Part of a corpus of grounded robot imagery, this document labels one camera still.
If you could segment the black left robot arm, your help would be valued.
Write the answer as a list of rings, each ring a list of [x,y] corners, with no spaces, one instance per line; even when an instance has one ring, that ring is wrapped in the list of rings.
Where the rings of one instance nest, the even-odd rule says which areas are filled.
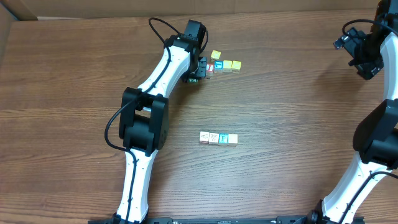
[[[126,172],[121,203],[110,223],[145,222],[152,167],[169,130],[169,96],[179,80],[206,76],[206,59],[201,53],[208,31],[201,22],[189,20],[184,32],[176,31],[161,41],[164,52],[154,71],[137,88],[125,89],[115,113]]]

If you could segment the white block green side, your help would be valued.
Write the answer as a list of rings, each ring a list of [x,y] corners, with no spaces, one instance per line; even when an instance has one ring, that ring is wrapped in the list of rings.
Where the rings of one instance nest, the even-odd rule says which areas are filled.
[[[188,79],[188,82],[189,82],[189,83],[198,83],[198,80],[197,80],[197,79],[194,79],[194,78],[189,78],[189,79]]]

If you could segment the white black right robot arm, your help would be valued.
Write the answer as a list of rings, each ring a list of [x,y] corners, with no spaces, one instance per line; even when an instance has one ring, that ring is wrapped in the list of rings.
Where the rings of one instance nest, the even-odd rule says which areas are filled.
[[[358,124],[353,160],[336,187],[296,223],[363,223],[356,211],[372,189],[397,169],[397,1],[379,1],[370,24],[365,34],[347,22],[334,46],[352,56],[349,65],[363,79],[384,71],[383,101]]]

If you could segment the blue letter P block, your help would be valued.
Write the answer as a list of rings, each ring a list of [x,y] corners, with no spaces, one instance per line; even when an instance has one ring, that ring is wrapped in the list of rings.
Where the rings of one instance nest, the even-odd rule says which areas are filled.
[[[228,137],[229,137],[228,134],[220,133],[219,139],[218,139],[218,144],[222,145],[222,146],[227,146],[228,145]]]

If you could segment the white block red side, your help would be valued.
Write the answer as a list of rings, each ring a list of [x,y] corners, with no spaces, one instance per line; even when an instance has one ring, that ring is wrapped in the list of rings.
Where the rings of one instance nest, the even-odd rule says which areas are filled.
[[[200,132],[200,143],[208,144],[209,143],[209,137],[210,137],[210,133],[209,132],[201,131]]]

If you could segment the lone yellow block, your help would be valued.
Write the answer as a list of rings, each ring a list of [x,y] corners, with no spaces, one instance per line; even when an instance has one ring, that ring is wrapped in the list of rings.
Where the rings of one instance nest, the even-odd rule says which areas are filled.
[[[237,134],[228,134],[228,145],[229,146],[237,146],[238,145],[238,135]]]

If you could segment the white letter W block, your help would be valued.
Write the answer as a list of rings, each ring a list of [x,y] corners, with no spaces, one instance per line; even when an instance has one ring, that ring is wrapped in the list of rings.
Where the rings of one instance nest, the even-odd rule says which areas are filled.
[[[209,144],[219,144],[219,137],[220,135],[218,133],[209,133],[209,138],[208,138],[208,142]]]

